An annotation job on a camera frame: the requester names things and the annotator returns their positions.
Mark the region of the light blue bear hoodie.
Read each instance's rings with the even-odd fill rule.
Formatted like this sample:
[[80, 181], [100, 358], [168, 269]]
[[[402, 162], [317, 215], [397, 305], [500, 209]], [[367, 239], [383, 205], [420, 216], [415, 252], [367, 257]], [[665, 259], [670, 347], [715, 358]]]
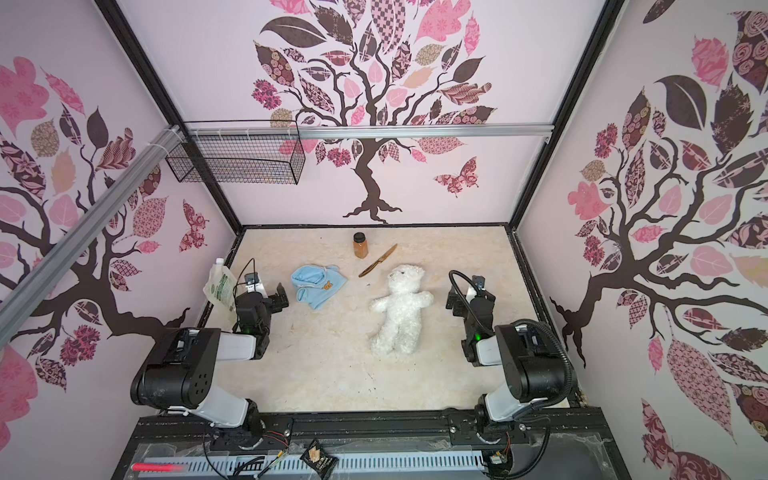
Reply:
[[320, 309], [347, 283], [347, 278], [333, 265], [304, 265], [290, 279], [296, 289], [296, 300], [312, 310]]

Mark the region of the white teddy bear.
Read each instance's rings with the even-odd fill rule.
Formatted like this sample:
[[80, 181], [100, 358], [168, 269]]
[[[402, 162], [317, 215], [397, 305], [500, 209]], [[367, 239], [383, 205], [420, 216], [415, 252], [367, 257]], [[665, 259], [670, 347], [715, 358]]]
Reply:
[[434, 296], [421, 290], [425, 270], [417, 265], [403, 264], [387, 276], [389, 294], [370, 303], [373, 313], [384, 315], [384, 322], [370, 342], [374, 355], [391, 352], [413, 354], [422, 331], [422, 311], [434, 303]]

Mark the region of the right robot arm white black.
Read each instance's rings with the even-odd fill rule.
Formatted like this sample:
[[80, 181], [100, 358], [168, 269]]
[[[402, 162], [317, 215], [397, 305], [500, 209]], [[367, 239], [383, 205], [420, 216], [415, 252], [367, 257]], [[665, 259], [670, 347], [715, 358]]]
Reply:
[[475, 407], [479, 425], [526, 423], [530, 415], [567, 399], [575, 385], [569, 357], [544, 323], [518, 319], [494, 323], [496, 297], [481, 276], [451, 270], [446, 309], [463, 321], [461, 349], [475, 367], [502, 368], [503, 383], [480, 397]]

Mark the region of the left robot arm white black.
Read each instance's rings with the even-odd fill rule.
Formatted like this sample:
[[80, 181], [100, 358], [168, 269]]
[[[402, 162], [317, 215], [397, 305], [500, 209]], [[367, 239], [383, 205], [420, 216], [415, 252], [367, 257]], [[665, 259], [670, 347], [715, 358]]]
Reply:
[[154, 345], [130, 387], [134, 404], [205, 419], [216, 428], [264, 430], [256, 403], [216, 384], [218, 364], [263, 358], [271, 317], [289, 306], [284, 287], [264, 297], [248, 291], [235, 298], [238, 330], [176, 328]]

